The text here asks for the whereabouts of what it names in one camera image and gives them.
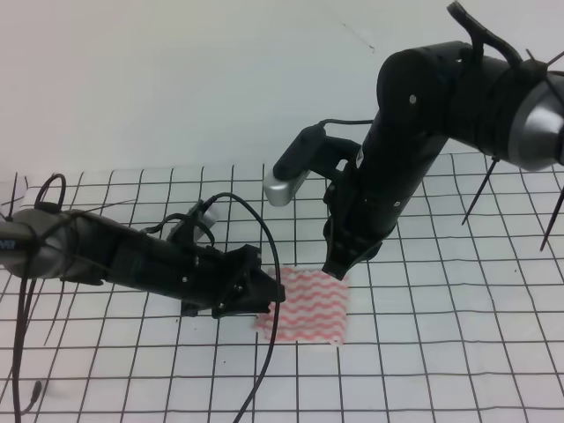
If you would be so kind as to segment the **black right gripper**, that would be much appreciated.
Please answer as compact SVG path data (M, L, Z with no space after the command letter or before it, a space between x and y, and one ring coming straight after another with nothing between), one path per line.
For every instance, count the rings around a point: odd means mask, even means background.
M275 163L287 181L309 171L330 180L323 201L323 272L342 280L356 264L374 258L423 175L421 136L373 125L364 143L327 135L320 124L302 130Z

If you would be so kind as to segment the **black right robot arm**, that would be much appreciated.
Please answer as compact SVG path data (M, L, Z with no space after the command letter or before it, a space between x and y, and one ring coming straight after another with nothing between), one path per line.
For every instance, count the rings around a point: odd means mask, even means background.
M379 110L362 143L303 129L265 177L284 206L309 174L330 185L323 200L323 270L342 278L374 257L449 140L526 171L563 161L563 76L544 63L479 56L461 41L390 56L376 84Z

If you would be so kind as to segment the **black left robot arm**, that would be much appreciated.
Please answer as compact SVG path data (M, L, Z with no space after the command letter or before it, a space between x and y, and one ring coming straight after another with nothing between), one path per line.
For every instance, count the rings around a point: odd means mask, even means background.
M262 269L259 248L222 252L199 246L211 235L209 205L174 213L165 240L162 224L136 230L92 211L40 204L1 224L1 264L19 278L58 278L89 286L112 283L178 300L183 316L268 314L285 288Z

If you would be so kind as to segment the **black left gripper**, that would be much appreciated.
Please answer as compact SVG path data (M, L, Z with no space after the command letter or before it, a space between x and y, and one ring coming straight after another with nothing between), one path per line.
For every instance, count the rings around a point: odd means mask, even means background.
M261 251L248 244L222 252L197 245L187 213L175 213L177 225L163 241L144 232L122 232L112 247L105 279L181 302L182 316L209 310L213 318L269 314L272 303L286 300L285 288L261 269Z

